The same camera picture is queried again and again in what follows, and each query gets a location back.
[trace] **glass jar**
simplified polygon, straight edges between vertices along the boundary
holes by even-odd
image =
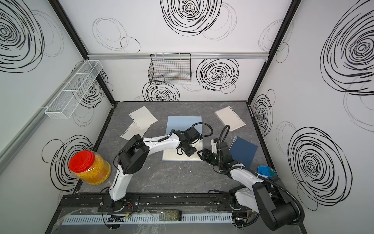
[[[101,184],[112,171],[110,164],[100,154],[88,150],[76,153],[69,161],[69,169],[90,185]]]

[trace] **black wire basket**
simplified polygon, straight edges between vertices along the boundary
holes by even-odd
[[[179,59],[168,59],[169,55],[179,56]],[[191,84],[191,54],[151,54],[151,64],[148,69],[150,83],[157,81],[173,85]]]

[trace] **wire basket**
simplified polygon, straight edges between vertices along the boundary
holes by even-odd
[[[68,119],[102,69],[98,60],[86,60],[70,74],[71,79],[44,111],[51,119]]]
[[[179,55],[179,59],[167,59],[167,55]],[[148,69],[151,84],[164,81],[173,85],[190,85],[191,73],[191,54],[151,54]]]

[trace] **notebook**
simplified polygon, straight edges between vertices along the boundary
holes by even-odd
[[[165,134],[168,135],[173,128],[174,130],[185,131],[189,127],[191,127],[191,125],[201,122],[201,121],[202,121],[201,116],[169,116]],[[195,128],[200,134],[203,134],[203,127],[201,124],[196,125]],[[202,141],[199,141],[193,144],[193,146],[195,146],[196,152],[190,157],[187,157],[187,155],[184,152],[182,155],[177,154],[177,149],[166,149],[163,151],[162,160],[201,161],[200,157],[197,155],[197,151],[200,151],[203,149]]]
[[[148,128],[151,124],[157,122],[157,119],[153,116],[149,110],[143,106],[142,108],[131,112],[129,116],[134,120],[140,130]]]
[[[121,135],[121,137],[126,140],[130,140],[134,135],[137,134],[143,137],[148,128],[153,123],[157,122],[157,119],[151,112],[149,112],[149,110],[145,106],[134,112],[131,112],[129,116],[132,118],[133,122]]]
[[[201,122],[201,116],[169,116],[166,126],[166,135],[168,135],[173,128],[174,130],[185,131],[191,127],[191,125],[198,122]],[[203,134],[203,125],[196,125],[195,128],[200,134]]]
[[[257,151],[257,145],[240,138],[234,137],[230,146],[230,153],[236,161],[249,168]]]
[[[245,125],[245,122],[235,113],[235,111],[230,106],[218,110],[214,113],[224,125],[230,125],[230,132]]]
[[[203,149],[203,141],[199,140],[195,144],[192,144],[196,148],[196,152],[187,157],[187,155],[182,151],[179,150],[179,153],[182,152],[182,155],[177,154],[176,149],[166,149],[162,153],[162,160],[164,161],[202,161],[200,157],[197,155],[197,152]]]
[[[121,135],[122,138],[126,139],[126,140],[130,140],[134,135],[137,135],[139,134],[141,137],[144,136],[144,133],[148,130],[150,126],[148,126],[147,128],[141,130],[137,124],[135,122],[132,122],[132,124],[130,125],[130,127],[128,127],[125,131],[125,133],[123,133]]]

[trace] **blue notebook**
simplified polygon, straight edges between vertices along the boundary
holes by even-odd
[[[168,125],[166,126],[166,135],[174,128],[174,130],[185,131],[191,125],[201,122],[201,116],[169,116]],[[196,130],[203,134],[203,126],[201,124],[195,126]]]
[[[254,145],[238,136],[234,137],[233,143],[230,146],[230,153],[233,159],[248,168],[251,166],[256,151],[257,145]]]

